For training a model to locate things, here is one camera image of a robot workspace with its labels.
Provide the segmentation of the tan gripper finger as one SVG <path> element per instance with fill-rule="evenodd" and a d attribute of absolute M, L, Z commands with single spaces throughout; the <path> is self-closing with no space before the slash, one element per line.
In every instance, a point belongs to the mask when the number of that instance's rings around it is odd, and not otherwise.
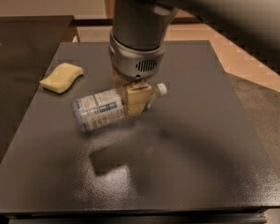
<path fill-rule="evenodd" d="M 122 88 L 128 84 L 128 81 L 120 77 L 115 69 L 112 70 L 112 80 L 114 88 Z"/>
<path fill-rule="evenodd" d="M 151 91 L 152 87 L 146 81 L 133 82 L 126 87 L 126 111 L 129 117 L 141 115 Z"/>

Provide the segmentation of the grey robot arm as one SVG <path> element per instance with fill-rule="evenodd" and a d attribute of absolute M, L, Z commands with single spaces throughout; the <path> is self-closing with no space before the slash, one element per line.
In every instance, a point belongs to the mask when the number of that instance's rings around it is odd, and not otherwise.
<path fill-rule="evenodd" d="M 280 75 L 280 0 L 115 0 L 109 50 L 120 77 L 155 76 L 167 27 L 179 9 Z"/>

